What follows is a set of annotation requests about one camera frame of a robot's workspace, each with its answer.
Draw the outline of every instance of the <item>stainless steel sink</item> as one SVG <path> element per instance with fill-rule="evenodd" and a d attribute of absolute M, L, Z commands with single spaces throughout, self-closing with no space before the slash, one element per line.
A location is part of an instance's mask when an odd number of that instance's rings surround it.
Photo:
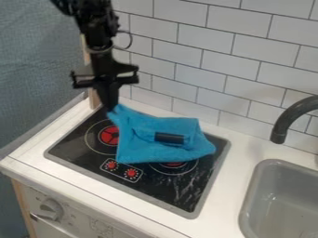
<path fill-rule="evenodd" d="M 318 238 L 318 172 L 281 160 L 259 163 L 239 224 L 247 238 Z"/>

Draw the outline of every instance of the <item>blue cloth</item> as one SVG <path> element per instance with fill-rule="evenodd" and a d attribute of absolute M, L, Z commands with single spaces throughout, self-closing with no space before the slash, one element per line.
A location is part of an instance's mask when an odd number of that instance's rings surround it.
<path fill-rule="evenodd" d="M 216 151 L 195 118 L 157 118 L 121 104 L 108 112 L 108 117 L 119 127 L 118 163 L 184 162 Z M 156 132 L 182 135 L 184 143 L 157 142 L 154 139 Z"/>

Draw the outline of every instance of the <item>gray curtain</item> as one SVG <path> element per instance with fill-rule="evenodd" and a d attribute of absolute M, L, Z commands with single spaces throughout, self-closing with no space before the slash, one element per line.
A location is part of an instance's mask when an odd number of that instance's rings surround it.
<path fill-rule="evenodd" d="M 73 19 L 49 0 L 0 0 L 0 149 L 73 99 L 70 70 L 83 65 Z M 27 234 L 0 175 L 0 238 Z"/>

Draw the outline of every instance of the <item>countertop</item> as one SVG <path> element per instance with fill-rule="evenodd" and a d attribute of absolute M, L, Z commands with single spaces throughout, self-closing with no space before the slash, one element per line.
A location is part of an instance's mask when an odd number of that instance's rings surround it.
<path fill-rule="evenodd" d="M 121 102 L 155 116 L 179 116 L 130 99 L 121 99 Z M 281 159 L 318 170 L 314 154 L 201 123 L 206 133 L 228 139 L 232 146 L 199 217 L 186 219 L 44 157 L 49 146 L 91 113 L 88 100 L 80 102 L 3 159 L 0 170 L 42 191 L 53 191 L 83 207 L 160 238 L 243 238 L 238 216 L 257 163 L 265 159 Z"/>

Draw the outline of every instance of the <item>faucet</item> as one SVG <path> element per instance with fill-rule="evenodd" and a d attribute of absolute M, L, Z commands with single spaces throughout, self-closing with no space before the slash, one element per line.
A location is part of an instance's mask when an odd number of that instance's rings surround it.
<path fill-rule="evenodd" d="M 287 136 L 288 128 L 300 116 L 307 112 L 318 110 L 318 96 L 311 96 L 296 102 L 286 109 L 276 121 L 271 134 L 271 142 L 283 144 Z"/>

